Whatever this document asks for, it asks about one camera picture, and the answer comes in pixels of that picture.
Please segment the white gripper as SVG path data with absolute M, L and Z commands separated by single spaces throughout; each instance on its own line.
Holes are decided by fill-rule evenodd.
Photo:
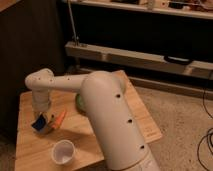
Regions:
M 34 122 L 37 121 L 40 114 L 49 110 L 51 106 L 50 92 L 48 90 L 44 91 L 33 91 L 32 92 L 32 106 L 34 110 Z M 53 132 L 55 128 L 53 123 L 46 123 L 41 129 L 37 131 L 40 135 L 46 135 Z

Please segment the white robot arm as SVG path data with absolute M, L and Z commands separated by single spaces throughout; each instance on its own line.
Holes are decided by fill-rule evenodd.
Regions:
M 50 107 L 50 90 L 80 94 L 108 168 L 111 171 L 160 171 L 124 96 L 125 81 L 107 71 L 56 76 L 41 69 L 25 78 L 33 108 Z

